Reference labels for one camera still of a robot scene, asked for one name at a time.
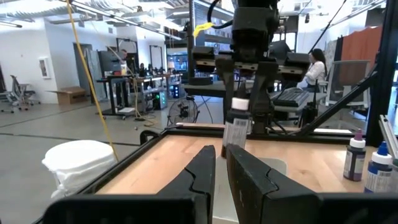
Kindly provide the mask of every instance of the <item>bottle cap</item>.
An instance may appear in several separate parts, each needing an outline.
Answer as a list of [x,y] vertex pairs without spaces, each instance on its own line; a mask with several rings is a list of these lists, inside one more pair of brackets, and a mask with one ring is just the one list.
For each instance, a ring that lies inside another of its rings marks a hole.
[[247,111],[249,109],[249,100],[237,97],[232,98],[232,109]]
[[377,152],[373,152],[372,161],[383,165],[391,164],[392,156],[388,154],[387,144],[385,141],[381,143]]
[[349,140],[349,145],[356,148],[365,148],[366,141],[362,138],[362,130],[359,129],[355,133],[355,137]]

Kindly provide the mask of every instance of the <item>blue bottle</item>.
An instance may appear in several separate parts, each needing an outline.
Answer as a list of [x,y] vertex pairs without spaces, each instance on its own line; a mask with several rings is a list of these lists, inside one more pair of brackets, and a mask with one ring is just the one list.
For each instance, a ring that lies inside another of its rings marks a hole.
[[387,192],[392,173],[392,156],[388,154],[386,142],[382,142],[377,152],[373,152],[368,164],[368,178],[365,193]]

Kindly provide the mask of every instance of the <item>white shirt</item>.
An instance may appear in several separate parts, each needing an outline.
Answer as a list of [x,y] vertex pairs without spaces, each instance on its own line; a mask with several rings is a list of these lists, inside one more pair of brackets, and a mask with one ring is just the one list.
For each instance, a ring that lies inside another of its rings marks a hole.
[[325,65],[320,61],[315,62],[308,69],[305,76],[307,83],[310,85],[315,85],[315,80],[325,81]]

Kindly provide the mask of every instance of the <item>purple bottle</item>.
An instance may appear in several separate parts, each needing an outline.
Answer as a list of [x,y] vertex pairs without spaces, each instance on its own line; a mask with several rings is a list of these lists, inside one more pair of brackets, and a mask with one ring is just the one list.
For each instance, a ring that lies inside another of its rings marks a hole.
[[365,145],[366,141],[362,138],[362,130],[359,129],[347,146],[343,176],[348,180],[361,181],[362,179],[366,154]]

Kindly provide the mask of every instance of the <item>wooden table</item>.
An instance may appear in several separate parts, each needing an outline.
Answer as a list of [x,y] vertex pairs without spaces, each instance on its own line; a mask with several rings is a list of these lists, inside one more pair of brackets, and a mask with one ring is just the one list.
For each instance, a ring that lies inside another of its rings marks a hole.
[[[221,138],[168,135],[97,194],[155,194],[175,178],[203,146],[214,145],[216,155],[220,156],[221,142]],[[364,181],[343,178],[344,145],[248,140],[245,148],[257,157],[282,159],[287,163],[288,177],[316,192],[363,191]],[[366,161],[373,151],[368,148]]]

